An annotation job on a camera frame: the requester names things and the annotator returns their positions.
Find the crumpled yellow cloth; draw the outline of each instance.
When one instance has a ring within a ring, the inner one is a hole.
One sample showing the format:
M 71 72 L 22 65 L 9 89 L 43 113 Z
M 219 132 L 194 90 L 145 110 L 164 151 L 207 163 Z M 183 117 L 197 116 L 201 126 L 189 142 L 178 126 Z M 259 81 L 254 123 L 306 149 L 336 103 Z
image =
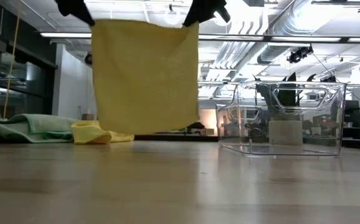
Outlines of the crumpled yellow cloth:
M 101 128 L 151 134 L 197 121 L 198 33 L 198 23 L 178 29 L 96 20 L 93 82 Z
M 108 144 L 111 142 L 133 141 L 132 134 L 104 131 L 98 121 L 77 121 L 71 125 L 75 144 Z

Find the window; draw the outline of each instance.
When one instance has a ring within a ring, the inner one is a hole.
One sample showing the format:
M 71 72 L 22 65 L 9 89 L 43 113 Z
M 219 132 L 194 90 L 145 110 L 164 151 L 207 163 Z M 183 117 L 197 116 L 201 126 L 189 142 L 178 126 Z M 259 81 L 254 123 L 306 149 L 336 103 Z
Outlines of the window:
M 4 113 L 6 96 L 7 96 L 7 89 L 0 87 L 1 116 L 3 116 Z M 44 99 L 42 97 L 9 90 L 6 118 L 10 119 L 14 115 L 23 114 L 23 113 L 42 114 L 43 112 L 44 112 Z
M 15 57 L 11 77 L 10 67 L 13 56 L 9 53 L 2 54 L 0 66 L 0 85 L 7 86 L 11 78 L 10 89 L 22 90 L 35 95 L 45 95 L 44 69 Z

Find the orange cable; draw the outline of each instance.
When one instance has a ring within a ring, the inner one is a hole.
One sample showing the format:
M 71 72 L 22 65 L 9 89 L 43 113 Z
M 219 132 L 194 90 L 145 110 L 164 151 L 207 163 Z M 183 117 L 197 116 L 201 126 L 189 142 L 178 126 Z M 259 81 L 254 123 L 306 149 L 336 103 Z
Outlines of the orange cable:
M 14 66 L 15 56 L 16 56 L 17 37 L 18 37 L 18 29 L 19 29 L 19 14 L 20 13 L 21 13 L 21 1 L 18 0 L 17 26 L 16 26 L 16 33 L 15 33 L 15 36 L 14 36 L 14 45 L 13 45 L 13 48 L 12 48 L 12 60 L 11 60 L 11 66 L 10 66 L 10 73 L 8 75 L 6 103 L 4 104 L 3 119 L 6 119 L 8 98 L 9 98 L 9 95 L 10 95 L 11 73 L 12 73 L 12 68 Z

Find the ventilation duct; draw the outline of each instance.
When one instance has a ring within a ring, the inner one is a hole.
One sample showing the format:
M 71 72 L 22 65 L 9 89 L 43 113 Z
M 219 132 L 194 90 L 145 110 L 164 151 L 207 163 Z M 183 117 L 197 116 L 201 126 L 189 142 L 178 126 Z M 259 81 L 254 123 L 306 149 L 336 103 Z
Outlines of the ventilation duct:
M 233 17 L 230 34 L 263 34 L 268 27 L 268 11 L 264 7 L 249 7 L 243 0 L 229 1 Z M 214 62 L 215 68 L 233 68 L 251 48 L 251 43 L 224 42 Z
M 312 0 L 295 1 L 282 17 L 269 28 L 268 35 L 311 35 L 325 25 L 336 14 L 339 7 L 319 6 L 311 4 Z M 237 65 L 237 70 L 243 70 L 252 59 L 262 65 L 271 64 L 278 56 L 285 53 L 290 46 L 256 43 L 249 53 Z

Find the white wall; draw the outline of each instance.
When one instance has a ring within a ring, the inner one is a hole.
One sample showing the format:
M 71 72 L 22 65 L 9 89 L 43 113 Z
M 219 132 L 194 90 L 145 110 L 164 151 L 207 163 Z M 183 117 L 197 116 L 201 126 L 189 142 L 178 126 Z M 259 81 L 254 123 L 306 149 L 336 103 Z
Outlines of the white wall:
M 97 118 L 92 69 L 72 54 L 65 46 L 57 46 L 53 115 L 80 119 L 82 113 Z
M 205 128 L 214 129 L 215 133 L 213 136 L 217 136 L 216 110 L 199 110 L 199 119 Z

